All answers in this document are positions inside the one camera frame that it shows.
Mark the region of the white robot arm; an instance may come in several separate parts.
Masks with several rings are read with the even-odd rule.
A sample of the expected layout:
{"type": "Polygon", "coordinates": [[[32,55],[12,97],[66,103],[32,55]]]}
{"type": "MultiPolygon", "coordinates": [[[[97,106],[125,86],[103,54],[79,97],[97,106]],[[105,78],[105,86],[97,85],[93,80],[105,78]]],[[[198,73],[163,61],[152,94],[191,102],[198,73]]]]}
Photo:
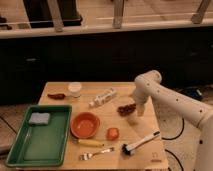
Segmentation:
{"type": "Polygon", "coordinates": [[[157,70],[138,75],[132,93],[136,104],[144,105],[149,96],[167,104],[201,131],[193,171],[213,171],[213,106],[161,85],[157,70]]]}

